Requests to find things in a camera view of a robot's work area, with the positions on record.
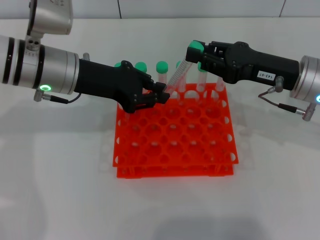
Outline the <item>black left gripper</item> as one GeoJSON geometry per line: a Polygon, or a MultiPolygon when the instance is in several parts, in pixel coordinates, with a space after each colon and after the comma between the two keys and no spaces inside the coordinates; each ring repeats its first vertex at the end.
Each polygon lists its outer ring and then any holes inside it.
{"type": "Polygon", "coordinates": [[[74,91],[115,100],[127,113],[165,104],[170,94],[166,84],[154,82],[151,76],[123,60],[118,67],[81,59],[74,91]]]}

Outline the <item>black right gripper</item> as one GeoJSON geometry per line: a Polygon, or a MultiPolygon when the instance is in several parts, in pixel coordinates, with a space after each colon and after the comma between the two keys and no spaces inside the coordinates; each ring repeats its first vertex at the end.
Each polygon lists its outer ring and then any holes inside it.
{"type": "Polygon", "coordinates": [[[248,80],[274,86],[276,78],[283,77],[283,88],[292,90],[300,74],[298,61],[253,50],[245,42],[212,41],[203,47],[188,47],[186,61],[200,63],[202,70],[228,84],[248,80]]]}

